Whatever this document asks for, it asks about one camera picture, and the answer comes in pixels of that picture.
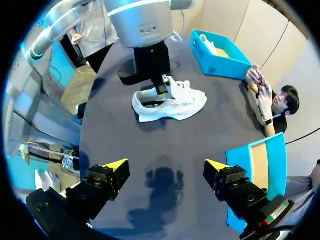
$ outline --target shoe sole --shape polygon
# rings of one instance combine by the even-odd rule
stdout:
[[[148,122],[153,122],[157,121],[162,118],[172,118],[175,120],[185,120],[188,118],[191,118],[192,116],[196,115],[198,112],[200,112],[204,107],[200,108],[198,111],[195,111],[194,113],[187,114],[187,115],[171,115],[167,113],[161,113],[157,115],[139,115],[139,122],[140,123],[148,123]]]

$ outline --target white sneaker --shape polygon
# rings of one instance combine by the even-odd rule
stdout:
[[[208,39],[207,39],[207,36],[204,35],[204,34],[201,34],[200,35],[200,38],[201,40],[204,42],[204,44],[208,47],[208,49],[210,50],[210,52],[213,54],[213,55],[218,55],[217,53],[217,49],[215,47],[215,44],[214,42],[210,42]]]
[[[207,97],[204,92],[190,88],[189,81],[177,81],[169,76],[170,86],[165,97],[160,97],[157,90],[137,91],[133,95],[132,106],[139,115],[139,122],[146,123],[161,118],[185,120],[204,108]]]

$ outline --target wristwatch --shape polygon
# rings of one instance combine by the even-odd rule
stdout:
[[[269,125],[272,123],[272,119],[268,119],[267,121],[264,121],[265,125]]]
[[[264,124],[265,124],[266,126],[272,123],[272,119],[273,119],[273,118],[271,117],[271,118],[269,118],[269,119],[267,119],[267,120],[264,120],[264,117],[262,116],[262,121],[264,122]]]

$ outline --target round table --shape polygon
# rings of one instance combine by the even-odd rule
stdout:
[[[219,202],[203,177],[205,159],[227,163],[227,150],[264,138],[236,79],[206,76],[189,46],[166,42],[171,73],[203,91],[207,103],[189,119],[139,123],[132,108],[136,91],[117,73],[134,56],[118,41],[105,58],[87,102],[80,140],[80,167],[128,158],[130,177],[115,202],[108,202],[93,227],[110,236],[138,239],[237,240],[227,226],[228,205]]]

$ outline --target black t-shirt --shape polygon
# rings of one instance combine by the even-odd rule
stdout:
[[[274,99],[276,95],[277,94],[274,91],[272,91],[272,99]],[[275,134],[285,133],[287,130],[287,125],[288,123],[287,123],[286,115],[284,113],[281,116],[278,116],[273,119]]]

